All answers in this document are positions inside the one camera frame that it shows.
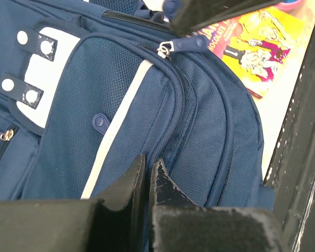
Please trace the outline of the navy blue backpack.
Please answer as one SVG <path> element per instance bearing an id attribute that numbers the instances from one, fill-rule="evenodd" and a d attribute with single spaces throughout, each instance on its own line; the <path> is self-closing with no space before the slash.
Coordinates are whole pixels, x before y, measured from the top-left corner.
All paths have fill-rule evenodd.
<path id="1" fill-rule="evenodd" d="M 90 198 L 144 154 L 199 206 L 272 209 L 248 90 L 131 8 L 0 1 L 0 201 Z"/>

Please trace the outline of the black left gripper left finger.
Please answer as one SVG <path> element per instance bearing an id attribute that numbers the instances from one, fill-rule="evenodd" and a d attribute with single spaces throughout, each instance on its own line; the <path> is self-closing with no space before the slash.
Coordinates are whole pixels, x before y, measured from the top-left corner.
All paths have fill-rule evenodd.
<path id="1" fill-rule="evenodd" d="M 91 199 L 0 202 L 0 251 L 142 251 L 145 155 Z"/>

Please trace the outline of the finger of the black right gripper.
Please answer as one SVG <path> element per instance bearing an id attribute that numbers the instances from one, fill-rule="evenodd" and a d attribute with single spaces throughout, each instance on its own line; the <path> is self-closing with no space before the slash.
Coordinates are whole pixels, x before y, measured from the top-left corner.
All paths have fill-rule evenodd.
<path id="1" fill-rule="evenodd" d="M 169 1 L 169 23 L 178 36 L 196 32 L 208 25 L 273 6 L 268 0 L 174 0 Z"/>

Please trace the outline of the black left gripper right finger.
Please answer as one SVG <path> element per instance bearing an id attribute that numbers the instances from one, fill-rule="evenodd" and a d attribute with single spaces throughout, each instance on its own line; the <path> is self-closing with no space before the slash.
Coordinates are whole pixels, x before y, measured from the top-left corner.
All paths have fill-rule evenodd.
<path id="1" fill-rule="evenodd" d="M 261 208 L 200 207 L 167 174 L 150 182 L 150 251 L 288 251 L 273 214 Z"/>

